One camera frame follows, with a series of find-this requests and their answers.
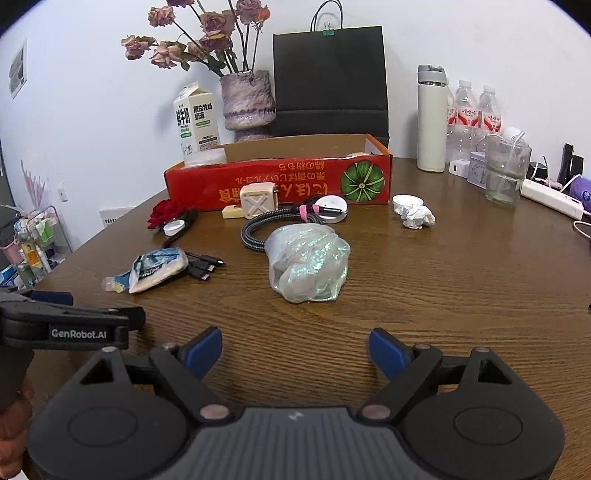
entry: glittery plastic bag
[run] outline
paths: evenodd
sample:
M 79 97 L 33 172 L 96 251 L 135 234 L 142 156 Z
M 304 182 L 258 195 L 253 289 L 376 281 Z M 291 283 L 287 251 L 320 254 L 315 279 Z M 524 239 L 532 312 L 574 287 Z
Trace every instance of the glittery plastic bag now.
M 298 223 L 265 243 L 273 290 L 292 303 L 336 300 L 347 279 L 351 247 L 327 225 Z

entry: white container lid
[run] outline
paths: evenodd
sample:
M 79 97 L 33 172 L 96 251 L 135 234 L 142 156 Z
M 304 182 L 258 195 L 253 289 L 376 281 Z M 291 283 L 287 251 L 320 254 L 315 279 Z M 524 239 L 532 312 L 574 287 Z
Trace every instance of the white container lid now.
M 399 207 L 420 207 L 424 205 L 425 202 L 421 200 L 419 197 L 414 197 L 413 195 L 396 195 L 392 198 L 392 206 L 394 210 Z
M 343 212 L 338 217 L 319 214 L 319 217 L 322 218 L 324 223 L 339 223 L 347 217 L 347 201 L 343 197 L 339 197 L 338 195 L 326 195 L 325 197 L 316 200 L 315 205 L 324 208 L 334 208 Z
M 185 168 L 203 167 L 204 165 L 217 165 L 226 163 L 226 151 L 223 148 L 212 148 L 211 150 L 203 150 L 195 152 L 185 160 Z
M 184 220 L 174 220 L 164 225 L 164 233 L 166 236 L 175 236 L 184 228 Z

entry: black paper bag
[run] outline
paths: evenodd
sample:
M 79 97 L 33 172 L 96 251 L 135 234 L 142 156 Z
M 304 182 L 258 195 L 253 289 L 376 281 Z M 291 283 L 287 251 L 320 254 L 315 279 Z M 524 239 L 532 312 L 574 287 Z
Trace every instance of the black paper bag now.
M 276 137 L 369 133 L 388 146 L 382 27 L 275 35 Z

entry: wood grain surface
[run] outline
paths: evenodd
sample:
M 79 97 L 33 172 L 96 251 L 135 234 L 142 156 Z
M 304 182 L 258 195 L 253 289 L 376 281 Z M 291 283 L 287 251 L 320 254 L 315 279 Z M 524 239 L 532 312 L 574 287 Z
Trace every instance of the wood grain surface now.
M 239 238 L 243 221 L 223 220 L 220 212 L 202 213 L 177 243 L 226 261 L 209 282 L 186 277 L 133 297 L 101 291 L 103 277 L 128 270 L 139 254 L 164 241 L 146 225 L 165 193 L 82 246 L 41 288 L 71 291 L 78 306 L 141 305 L 148 323 L 134 335 L 133 352 L 165 340 L 183 343 L 219 326 L 223 356 L 205 383 L 232 407 L 359 407 L 385 384 L 366 350 L 377 326 L 451 355 L 490 346 L 564 424 L 566 448 L 553 480 L 588 480 L 587 240 L 563 215 L 527 199 L 515 210 L 497 207 L 464 179 L 421 172 L 411 160 L 395 160 L 392 187 L 422 197 L 436 225 L 412 231 L 386 206 L 352 206 L 335 225 L 351 256 L 334 302 L 293 305 L 273 292 L 265 254 L 247 250 Z M 72 353 L 38 355 L 31 376 L 40 401 L 82 361 Z

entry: black handheld device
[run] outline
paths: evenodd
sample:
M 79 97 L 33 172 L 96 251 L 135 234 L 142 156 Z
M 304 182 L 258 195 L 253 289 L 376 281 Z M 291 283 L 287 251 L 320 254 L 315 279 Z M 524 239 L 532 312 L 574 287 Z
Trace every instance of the black handheld device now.
M 201 382 L 221 353 L 214 327 L 146 356 L 98 352 L 31 425 L 28 451 L 41 476 L 547 480 L 563 450 L 556 415 L 489 348 L 445 356 L 375 329 L 369 355 L 389 383 L 357 413 L 302 406 L 233 414 Z M 439 394 L 446 384 L 458 388 Z
M 126 349 L 129 331 L 145 325 L 141 307 L 79 309 L 73 301 L 65 292 L 0 290 L 0 413 L 16 399 L 34 349 Z

